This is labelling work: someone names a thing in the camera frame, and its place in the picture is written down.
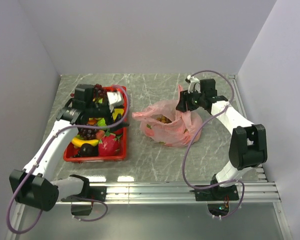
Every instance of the white wall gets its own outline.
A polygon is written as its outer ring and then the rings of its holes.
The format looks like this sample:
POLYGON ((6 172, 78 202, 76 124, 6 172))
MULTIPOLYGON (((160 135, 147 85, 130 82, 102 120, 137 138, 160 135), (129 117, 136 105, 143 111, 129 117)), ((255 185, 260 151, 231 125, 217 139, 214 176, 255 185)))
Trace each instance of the white wall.
POLYGON ((231 74, 276 0, 19 1, 61 74, 231 74))
POLYGON ((0 240, 12 196, 9 175, 33 157, 59 84, 45 48, 16 0, 0 0, 0 240))
POLYGON ((248 116, 267 130, 267 176, 300 240, 300 0, 278 0, 245 59, 238 85, 248 116))

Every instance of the marble table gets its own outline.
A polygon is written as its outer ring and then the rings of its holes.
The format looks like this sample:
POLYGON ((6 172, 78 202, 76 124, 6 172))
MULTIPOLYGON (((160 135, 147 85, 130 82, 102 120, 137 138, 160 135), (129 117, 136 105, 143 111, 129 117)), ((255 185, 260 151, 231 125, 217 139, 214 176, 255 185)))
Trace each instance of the marble table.
MULTIPOLYGON (((77 84, 119 84, 127 87, 130 97, 128 128, 128 155, 125 161, 71 163, 60 159, 54 173, 55 179, 67 178, 70 174, 88 177, 91 182, 171 182, 182 181, 181 165, 185 147, 167 147, 154 142, 139 129, 140 123, 133 120, 132 112, 139 112, 160 100, 178 98, 178 84, 187 88, 187 73, 177 74, 79 74, 62 75, 47 123, 44 138, 51 131, 58 111, 65 105, 77 84)), ((216 80, 219 95, 231 97, 230 87, 220 77, 216 80)), ((196 110, 202 119, 209 117, 203 109, 196 110)), ((210 122, 201 133, 198 142, 192 145, 186 164, 190 181, 209 181, 228 161, 231 135, 218 121, 210 122)), ((256 170, 243 176, 245 181, 257 181, 256 170)))

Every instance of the plastic bag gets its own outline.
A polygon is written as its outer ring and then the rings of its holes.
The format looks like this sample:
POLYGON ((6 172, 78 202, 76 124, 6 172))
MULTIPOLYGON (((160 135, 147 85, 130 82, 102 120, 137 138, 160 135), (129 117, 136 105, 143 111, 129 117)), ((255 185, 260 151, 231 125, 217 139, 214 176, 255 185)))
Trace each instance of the plastic bag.
MULTIPOLYGON (((181 112, 176 110, 179 100, 163 100, 148 106, 143 111, 133 112, 132 118, 140 121, 140 130, 157 143, 168 147, 186 146, 194 136, 203 121, 195 111, 181 112), (172 122, 163 123, 156 118, 161 115, 172 122)), ((201 131, 194 142, 200 138, 201 131)))

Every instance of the cable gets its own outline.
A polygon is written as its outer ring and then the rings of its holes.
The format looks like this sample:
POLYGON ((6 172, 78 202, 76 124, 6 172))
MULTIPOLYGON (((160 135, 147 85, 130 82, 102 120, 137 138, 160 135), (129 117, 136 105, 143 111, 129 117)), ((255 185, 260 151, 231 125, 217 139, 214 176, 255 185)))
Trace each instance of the cable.
POLYGON ((28 228, 26 228, 24 230, 16 230, 11 225, 10 211, 11 211, 12 205, 14 204, 15 198, 17 197, 18 193, 20 192, 21 188, 23 187, 23 185, 25 184, 25 182, 28 180, 28 178, 30 177, 30 175, 34 173, 35 169, 40 164, 42 158, 46 154, 46 152, 47 152, 48 148, 50 147, 51 143, 59 136, 59 134, 61 134, 65 130, 72 129, 72 128, 84 128, 84 129, 107 129, 107 128, 113 128, 113 127, 119 125, 120 123, 122 123, 125 120, 125 118, 128 116, 128 109, 129 109, 130 105, 129 105, 129 98, 128 98, 127 92, 124 90, 123 87, 121 87, 119 85, 113 85, 112 87, 114 87, 116 89, 120 89, 123 92, 123 94, 124 94, 124 96, 126 98, 127 111, 125 111, 125 113, 123 114, 123 117, 118 122, 115 122, 115 123, 107 125, 107 126, 89 126, 89 125, 71 125, 71 126, 67 126, 67 127, 64 127, 62 129, 60 129, 54 136, 52 136, 49 139, 49 141, 47 142, 47 144, 44 146, 41 154, 39 155, 37 161, 35 162, 35 164, 33 165, 33 167, 30 169, 30 171, 25 175, 24 179, 20 182, 19 186, 16 188, 16 190, 13 193, 12 198, 11 198, 11 200, 9 202, 9 205, 8 205, 8 208, 7 208, 7 211, 6 211, 5 222, 6 222, 6 225, 7 225, 8 229, 12 233, 14 233, 14 234, 24 234, 24 233, 29 232, 32 228, 34 228, 34 226, 38 223, 38 221, 39 221, 39 219, 41 217, 41 214, 43 212, 42 210, 40 210, 37 218, 35 219, 34 223, 30 227, 28 227, 28 228))
POLYGON ((96 199, 90 199, 90 198, 83 198, 83 197, 77 197, 77 196, 73 196, 75 197, 76 199, 79 199, 79 200, 83 200, 83 201, 88 201, 88 202, 94 202, 94 203, 99 203, 99 204, 102 204, 104 207, 105 207, 105 211, 104 213, 97 217, 97 218, 94 218, 94 219, 83 219, 83 218, 80 218, 78 216, 73 216, 73 218, 75 219, 78 219, 79 221, 81 222, 94 222, 94 221, 97 221, 97 220, 100 220, 102 219, 108 212, 108 205, 105 204, 103 201, 99 201, 99 200, 96 200, 96 199))
MULTIPOLYGON (((214 74, 217 74, 219 75, 220 77, 222 77, 230 86, 231 88, 231 98, 229 100, 229 103, 231 104, 235 98, 235 90, 234 88, 232 87, 230 81, 224 76, 222 75, 221 73, 217 72, 217 71, 213 71, 213 70, 202 70, 202 71, 197 71, 195 73, 193 73, 191 75, 191 77, 194 77, 195 75, 197 74, 201 74, 201 73, 214 73, 214 74)), ((243 199, 244 199, 244 194, 245 194, 245 184, 241 181, 241 180, 227 180, 227 181, 222 181, 222 182, 218 182, 218 183, 215 183, 215 184, 212 184, 212 185, 209 185, 209 186, 203 186, 203 187, 198 187, 198 186, 194 186, 192 185, 186 178, 186 160, 187 160, 187 156, 188 156, 188 153, 190 151, 190 147, 192 146, 192 144, 194 143, 197 135, 199 134, 199 132, 201 131, 201 129, 207 125, 207 123, 209 123, 211 120, 215 119, 216 117, 220 116, 221 114, 225 113, 228 109, 229 105, 227 105, 221 112, 217 113, 216 115, 213 115, 211 117, 209 117, 207 120, 205 120, 203 122, 203 124, 198 128, 198 130, 195 132, 194 136, 192 137, 191 141, 189 142, 188 144, 188 147, 185 151, 185 154, 184 154, 184 157, 183 157, 183 161, 182 161, 182 177, 183 177, 183 180, 184 182, 190 187, 190 188, 193 188, 195 190, 206 190, 206 189, 211 189, 211 188, 214 188, 214 187, 217 187, 217 186, 220 186, 222 184, 227 184, 227 183, 233 183, 233 182, 238 182, 242 185, 242 194, 241 194, 241 198, 239 200, 239 203, 238 205, 236 206, 236 208, 230 212, 229 214, 225 215, 225 216, 221 216, 221 218, 226 218, 226 217, 229 217, 231 216, 233 213, 235 213, 238 208, 240 207, 243 199)))

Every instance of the red basket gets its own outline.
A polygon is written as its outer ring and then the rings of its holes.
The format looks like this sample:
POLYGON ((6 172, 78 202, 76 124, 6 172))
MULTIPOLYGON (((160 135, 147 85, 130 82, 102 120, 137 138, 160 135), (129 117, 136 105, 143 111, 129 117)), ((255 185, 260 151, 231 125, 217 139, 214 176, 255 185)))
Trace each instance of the red basket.
MULTIPOLYGON (((111 86, 104 87, 107 91, 113 91, 114 88, 111 86)), ((127 98, 124 94, 123 100, 124 100, 124 112, 126 112, 127 109, 127 98)), ((63 153, 63 160, 66 162, 73 162, 73 163, 85 163, 85 162, 103 162, 103 161, 122 161, 127 156, 127 128, 123 128, 123 135, 120 139, 120 148, 115 156, 91 156, 91 157, 72 157, 76 155, 79 151, 79 148, 75 148, 75 146, 70 143, 68 147, 65 149, 63 153)))

